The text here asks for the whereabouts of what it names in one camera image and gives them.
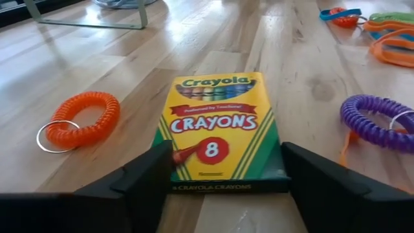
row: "metal table frame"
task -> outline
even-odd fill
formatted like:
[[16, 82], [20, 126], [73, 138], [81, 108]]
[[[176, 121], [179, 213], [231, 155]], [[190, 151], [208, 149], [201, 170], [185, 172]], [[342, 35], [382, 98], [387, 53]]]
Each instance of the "metal table frame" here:
[[81, 27], [100, 27], [100, 28], [123, 28], [123, 29], [143, 29], [148, 24], [147, 12], [145, 10], [144, 0], [136, 0], [138, 2], [138, 11], [140, 12], [141, 24], [125, 24], [125, 23], [106, 23], [97, 22], [91, 23], [87, 20], [79, 21], [64, 21], [44, 18], [34, 3], [34, 0], [23, 0], [26, 4], [32, 18], [38, 23], [53, 24], [53, 25], [70, 25]]

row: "wooden floor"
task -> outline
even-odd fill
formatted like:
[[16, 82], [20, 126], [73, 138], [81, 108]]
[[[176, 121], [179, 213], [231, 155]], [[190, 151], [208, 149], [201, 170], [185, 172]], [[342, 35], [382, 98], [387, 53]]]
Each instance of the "wooden floor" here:
[[[318, 18], [321, 9], [409, 12], [407, 1], [163, 0], [147, 7], [145, 30], [22, 22], [0, 29], [0, 192], [72, 191], [146, 151], [170, 83], [179, 75], [259, 71], [282, 141], [338, 161], [347, 128], [342, 102], [354, 94], [390, 97], [414, 107], [414, 72], [367, 53], [371, 39]], [[131, 22], [136, 10], [70, 6], [56, 19]], [[109, 139], [63, 155], [41, 151], [37, 130], [70, 96], [112, 93], [122, 116]], [[90, 124], [99, 110], [75, 120]], [[350, 167], [414, 190], [414, 157], [361, 142]], [[159, 232], [302, 233], [289, 194], [171, 195]]]

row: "yellow crayon box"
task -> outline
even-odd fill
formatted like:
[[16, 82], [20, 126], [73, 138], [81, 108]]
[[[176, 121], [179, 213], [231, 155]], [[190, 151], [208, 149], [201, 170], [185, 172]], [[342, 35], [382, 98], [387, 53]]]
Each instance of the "yellow crayon box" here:
[[153, 145], [172, 140], [173, 192], [287, 192], [276, 122], [258, 72], [175, 78]]

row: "number 8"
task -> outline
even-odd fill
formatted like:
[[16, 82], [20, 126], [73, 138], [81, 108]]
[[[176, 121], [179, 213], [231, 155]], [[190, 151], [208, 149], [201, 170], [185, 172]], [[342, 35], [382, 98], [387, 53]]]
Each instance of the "number 8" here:
[[219, 154], [219, 145], [216, 142], [207, 144], [206, 156], [211, 158]]

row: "purple coil wristband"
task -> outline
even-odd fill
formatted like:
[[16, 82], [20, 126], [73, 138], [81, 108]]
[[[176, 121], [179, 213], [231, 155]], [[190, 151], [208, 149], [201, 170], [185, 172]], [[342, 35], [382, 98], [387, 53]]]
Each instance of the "purple coil wristband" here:
[[414, 153], [413, 115], [405, 114], [397, 118], [397, 122], [407, 130], [408, 134], [405, 134], [381, 128], [363, 116], [359, 110], [368, 110], [372, 114], [378, 112], [393, 118], [405, 111], [412, 111], [412, 109], [388, 98], [359, 94], [349, 97], [342, 104], [341, 118], [355, 133], [372, 144], [404, 153]]

